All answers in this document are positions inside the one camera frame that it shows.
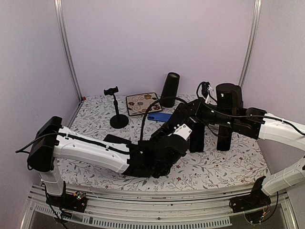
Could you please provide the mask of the blue edged black phone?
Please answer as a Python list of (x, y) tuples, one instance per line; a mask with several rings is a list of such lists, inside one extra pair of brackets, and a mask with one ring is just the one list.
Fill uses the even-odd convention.
[(191, 153), (203, 152), (204, 133), (205, 133), (205, 125), (201, 123), (195, 123), (190, 135), (189, 150)]

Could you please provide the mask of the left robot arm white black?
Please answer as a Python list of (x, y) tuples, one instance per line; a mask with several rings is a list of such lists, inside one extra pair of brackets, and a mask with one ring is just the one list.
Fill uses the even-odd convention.
[(21, 153), (30, 148), (28, 167), (39, 173), (47, 193), (60, 207), (67, 207), (71, 197), (65, 192), (58, 158), (98, 165), (131, 177), (159, 178), (168, 175), (171, 167), (186, 155), (187, 139), (192, 133), (186, 124), (181, 124), (171, 133), (134, 145), (87, 137), (62, 126), (61, 122), (62, 118), (53, 116), (32, 142), (16, 151)]

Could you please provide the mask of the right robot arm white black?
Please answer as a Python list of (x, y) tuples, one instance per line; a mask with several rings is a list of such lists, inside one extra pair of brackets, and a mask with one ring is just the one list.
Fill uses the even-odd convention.
[(222, 83), (215, 90), (216, 101), (210, 103), (212, 96), (206, 87), (205, 97), (178, 105), (170, 120), (174, 125), (183, 125), (191, 120), (204, 126), (218, 125), (219, 151), (230, 149), (233, 132), (305, 149), (304, 125), (284, 120), (262, 109), (244, 108), (241, 87), (238, 85)]

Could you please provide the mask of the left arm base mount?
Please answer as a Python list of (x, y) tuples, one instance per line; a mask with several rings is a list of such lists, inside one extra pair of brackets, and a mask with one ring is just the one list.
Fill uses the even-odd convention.
[(76, 191), (73, 194), (66, 192), (66, 183), (63, 182), (63, 192), (61, 196), (52, 196), (47, 193), (46, 203), (58, 207), (60, 210), (71, 210), (84, 213), (87, 207), (87, 193)]

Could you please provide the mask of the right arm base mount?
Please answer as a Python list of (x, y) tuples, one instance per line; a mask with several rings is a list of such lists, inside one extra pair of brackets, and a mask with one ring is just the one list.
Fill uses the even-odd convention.
[(229, 207), (233, 210), (233, 213), (248, 211), (271, 204), (270, 197), (262, 191), (262, 183), (265, 178), (266, 176), (257, 179), (249, 194), (230, 199)]

